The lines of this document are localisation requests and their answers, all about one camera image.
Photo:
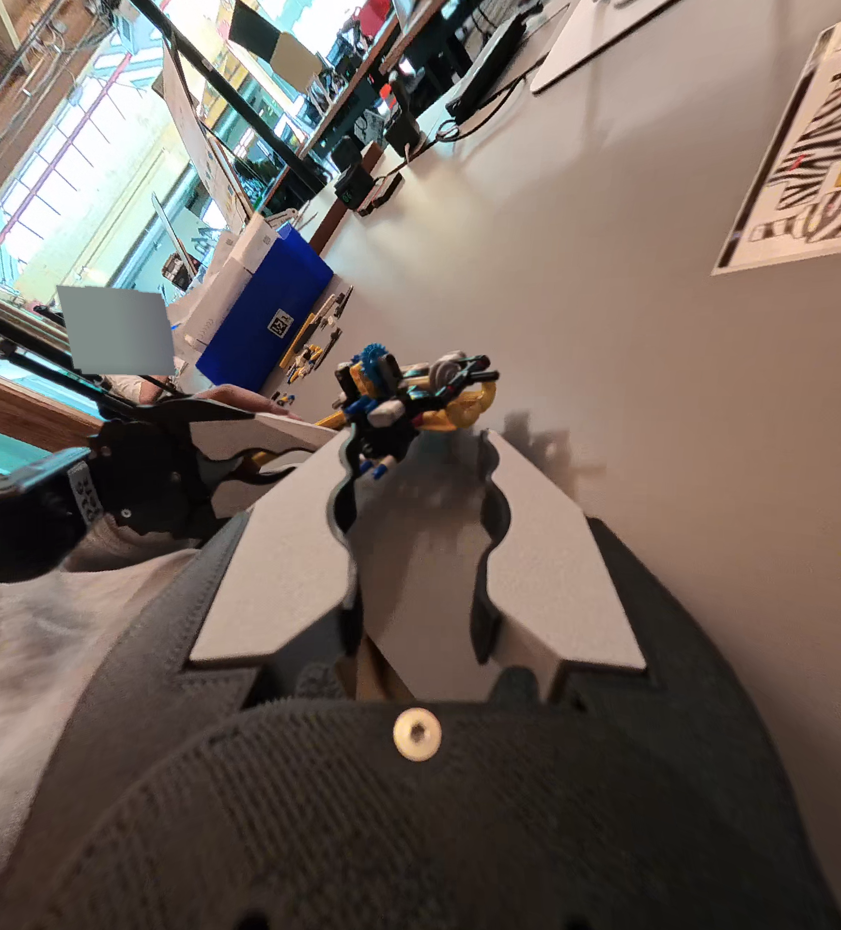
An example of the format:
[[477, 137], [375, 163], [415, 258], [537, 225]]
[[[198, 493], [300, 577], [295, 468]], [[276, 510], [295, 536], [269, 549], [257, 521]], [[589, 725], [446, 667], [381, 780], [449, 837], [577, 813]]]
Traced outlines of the black desk device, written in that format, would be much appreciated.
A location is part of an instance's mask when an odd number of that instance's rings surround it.
[[421, 146], [422, 136], [419, 124], [410, 110], [411, 95], [405, 78], [397, 69], [389, 74], [388, 87], [394, 99], [394, 109], [385, 125], [383, 136], [397, 155], [410, 161]]

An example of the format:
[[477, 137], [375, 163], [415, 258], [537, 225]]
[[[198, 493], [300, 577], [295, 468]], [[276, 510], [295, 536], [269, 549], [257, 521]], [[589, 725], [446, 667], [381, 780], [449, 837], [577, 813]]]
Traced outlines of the black charger box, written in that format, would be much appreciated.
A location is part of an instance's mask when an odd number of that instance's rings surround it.
[[367, 217], [388, 203], [402, 185], [400, 172], [373, 178], [362, 165], [350, 166], [336, 181], [338, 200], [360, 217]]

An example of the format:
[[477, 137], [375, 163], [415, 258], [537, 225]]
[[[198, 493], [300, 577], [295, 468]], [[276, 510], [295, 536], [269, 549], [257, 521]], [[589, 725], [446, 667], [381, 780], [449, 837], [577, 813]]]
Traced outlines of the blue plastic storage bin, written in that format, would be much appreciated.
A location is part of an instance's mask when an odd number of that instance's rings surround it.
[[317, 306], [333, 271], [290, 223], [194, 362], [215, 386], [259, 391]]

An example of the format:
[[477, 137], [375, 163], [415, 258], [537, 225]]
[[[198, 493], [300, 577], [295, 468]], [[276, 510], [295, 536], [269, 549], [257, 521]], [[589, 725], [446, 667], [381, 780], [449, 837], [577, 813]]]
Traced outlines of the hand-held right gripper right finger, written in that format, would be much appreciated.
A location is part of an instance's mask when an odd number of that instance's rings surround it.
[[647, 659], [581, 507], [498, 432], [478, 439], [487, 544], [470, 613], [476, 662], [527, 670], [541, 699], [557, 698], [572, 670], [643, 675]]

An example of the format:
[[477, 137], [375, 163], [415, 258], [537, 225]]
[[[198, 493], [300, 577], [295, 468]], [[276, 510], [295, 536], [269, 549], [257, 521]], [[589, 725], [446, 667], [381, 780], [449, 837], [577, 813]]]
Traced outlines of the black white hanging panel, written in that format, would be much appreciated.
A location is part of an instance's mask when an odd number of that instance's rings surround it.
[[269, 65], [274, 74], [305, 95], [323, 69], [321, 58], [291, 32], [281, 31], [252, 7], [234, 3], [229, 41]]

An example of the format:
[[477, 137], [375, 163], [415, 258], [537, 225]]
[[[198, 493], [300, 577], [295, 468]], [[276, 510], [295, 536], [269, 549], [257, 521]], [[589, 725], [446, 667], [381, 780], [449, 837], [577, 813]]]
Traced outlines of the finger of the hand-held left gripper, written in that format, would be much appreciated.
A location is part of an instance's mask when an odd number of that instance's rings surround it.
[[231, 463], [243, 469], [245, 460], [264, 454], [267, 461], [290, 452], [314, 453], [343, 442], [343, 433], [286, 416], [254, 414], [251, 417], [198, 421], [190, 425], [193, 456], [202, 462]]
[[249, 481], [232, 478], [220, 482], [210, 498], [214, 517], [230, 518], [248, 509], [297, 469], [297, 465], [288, 465], [261, 471], [252, 475]]

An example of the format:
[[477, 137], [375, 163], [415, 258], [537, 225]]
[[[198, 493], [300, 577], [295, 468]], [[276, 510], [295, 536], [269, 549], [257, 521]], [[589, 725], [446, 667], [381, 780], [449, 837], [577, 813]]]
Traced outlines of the person's left hand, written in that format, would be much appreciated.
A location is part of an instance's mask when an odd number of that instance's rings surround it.
[[287, 407], [280, 405], [278, 402], [252, 390], [240, 388], [231, 384], [219, 385], [210, 389], [198, 391], [193, 395], [193, 398], [224, 403], [253, 414], [265, 413], [302, 421], [300, 416], [291, 412]]

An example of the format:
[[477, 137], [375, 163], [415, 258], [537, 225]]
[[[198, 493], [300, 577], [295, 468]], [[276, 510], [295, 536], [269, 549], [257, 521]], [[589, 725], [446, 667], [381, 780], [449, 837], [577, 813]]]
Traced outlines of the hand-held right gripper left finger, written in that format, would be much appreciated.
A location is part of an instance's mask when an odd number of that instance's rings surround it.
[[191, 666], [301, 672], [357, 653], [363, 604], [347, 534], [358, 464], [355, 438], [336, 433], [251, 508]]

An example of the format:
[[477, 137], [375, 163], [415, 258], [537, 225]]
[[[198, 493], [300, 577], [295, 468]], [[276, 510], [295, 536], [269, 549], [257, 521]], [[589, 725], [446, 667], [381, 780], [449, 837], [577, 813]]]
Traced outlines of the lego vehicle chassis assembly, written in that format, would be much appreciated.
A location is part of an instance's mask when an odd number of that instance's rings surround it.
[[499, 372], [486, 355], [456, 351], [433, 362], [401, 366], [371, 343], [338, 366], [340, 394], [317, 426], [357, 442], [359, 474], [375, 480], [401, 463], [421, 433], [468, 430], [492, 406]]

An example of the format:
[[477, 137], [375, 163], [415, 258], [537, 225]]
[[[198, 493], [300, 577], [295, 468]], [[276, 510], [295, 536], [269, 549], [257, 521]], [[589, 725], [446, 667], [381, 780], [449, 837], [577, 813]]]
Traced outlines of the black power brick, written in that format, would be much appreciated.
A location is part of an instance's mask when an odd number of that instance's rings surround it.
[[525, 38], [529, 17], [526, 10], [516, 13], [485, 43], [446, 104], [453, 124], [461, 125], [471, 117], [495, 87]]

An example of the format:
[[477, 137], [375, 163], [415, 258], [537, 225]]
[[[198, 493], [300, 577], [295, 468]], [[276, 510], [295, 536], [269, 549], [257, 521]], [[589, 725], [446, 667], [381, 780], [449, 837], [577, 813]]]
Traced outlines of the silver monitor stand base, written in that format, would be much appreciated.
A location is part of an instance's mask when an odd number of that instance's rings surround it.
[[530, 83], [533, 95], [564, 77], [659, 16], [674, 1], [578, 1], [549, 44]]

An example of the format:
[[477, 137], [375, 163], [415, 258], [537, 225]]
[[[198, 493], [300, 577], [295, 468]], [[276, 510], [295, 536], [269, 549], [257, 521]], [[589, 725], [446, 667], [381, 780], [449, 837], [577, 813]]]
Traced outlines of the zebra striped sticker sheet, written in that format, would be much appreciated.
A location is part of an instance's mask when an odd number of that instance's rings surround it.
[[841, 20], [822, 31], [713, 275], [841, 254]]

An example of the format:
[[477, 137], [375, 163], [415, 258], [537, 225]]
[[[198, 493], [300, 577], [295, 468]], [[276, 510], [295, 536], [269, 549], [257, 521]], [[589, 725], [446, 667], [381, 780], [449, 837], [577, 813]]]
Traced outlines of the scattered loose lego pieces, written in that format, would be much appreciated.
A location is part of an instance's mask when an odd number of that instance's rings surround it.
[[312, 311], [279, 362], [282, 387], [273, 393], [271, 400], [281, 410], [287, 412], [295, 401], [295, 395], [288, 389], [318, 369], [340, 339], [341, 318], [353, 290], [349, 285], [331, 294], [319, 310]]

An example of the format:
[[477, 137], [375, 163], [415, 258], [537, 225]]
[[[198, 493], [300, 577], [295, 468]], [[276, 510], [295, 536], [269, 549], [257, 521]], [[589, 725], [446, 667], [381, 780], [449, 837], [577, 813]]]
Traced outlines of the wooden ceiling beam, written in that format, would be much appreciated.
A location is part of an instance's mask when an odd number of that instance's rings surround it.
[[85, 447], [102, 427], [88, 413], [0, 377], [0, 434], [47, 452]]

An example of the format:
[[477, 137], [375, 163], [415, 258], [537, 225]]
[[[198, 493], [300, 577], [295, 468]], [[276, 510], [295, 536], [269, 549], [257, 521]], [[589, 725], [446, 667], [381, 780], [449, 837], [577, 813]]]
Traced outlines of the white cardboard boxes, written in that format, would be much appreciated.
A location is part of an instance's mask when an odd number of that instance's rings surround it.
[[210, 262], [189, 290], [167, 309], [176, 359], [196, 361], [278, 241], [278, 229], [295, 210], [271, 217], [257, 214], [240, 233], [220, 232]]

